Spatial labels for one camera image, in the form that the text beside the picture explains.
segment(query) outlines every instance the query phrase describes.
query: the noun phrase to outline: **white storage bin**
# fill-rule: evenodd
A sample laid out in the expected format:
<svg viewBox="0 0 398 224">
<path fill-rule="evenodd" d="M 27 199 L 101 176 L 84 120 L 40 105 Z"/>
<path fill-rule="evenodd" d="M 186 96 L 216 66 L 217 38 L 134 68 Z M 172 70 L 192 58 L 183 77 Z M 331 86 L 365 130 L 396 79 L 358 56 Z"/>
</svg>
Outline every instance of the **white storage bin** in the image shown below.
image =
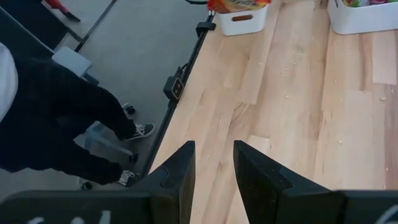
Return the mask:
<svg viewBox="0 0 398 224">
<path fill-rule="evenodd" d="M 258 10 L 218 14 L 224 35 L 262 31 L 266 24 L 268 4 Z"/>
<path fill-rule="evenodd" d="M 358 34 L 398 29 L 398 2 L 348 7 L 342 0 L 329 0 L 330 25 L 338 34 Z"/>
</svg>

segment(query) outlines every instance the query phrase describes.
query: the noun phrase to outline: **sneaker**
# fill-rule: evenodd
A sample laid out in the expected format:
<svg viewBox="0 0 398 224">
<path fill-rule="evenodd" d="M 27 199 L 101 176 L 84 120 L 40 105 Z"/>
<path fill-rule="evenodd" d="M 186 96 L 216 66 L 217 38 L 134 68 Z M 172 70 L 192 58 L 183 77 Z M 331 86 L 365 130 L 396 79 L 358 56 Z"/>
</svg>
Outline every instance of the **sneaker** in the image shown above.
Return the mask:
<svg viewBox="0 0 398 224">
<path fill-rule="evenodd" d="M 154 124 L 136 124 L 136 132 L 127 139 L 122 139 L 122 141 L 130 141 L 139 138 L 146 138 L 153 134 L 155 131 Z"/>
<path fill-rule="evenodd" d="M 139 174 L 135 174 L 129 170 L 124 170 L 120 175 L 120 179 L 118 180 L 118 184 L 121 184 L 125 187 L 133 186 L 139 178 Z"/>
</svg>

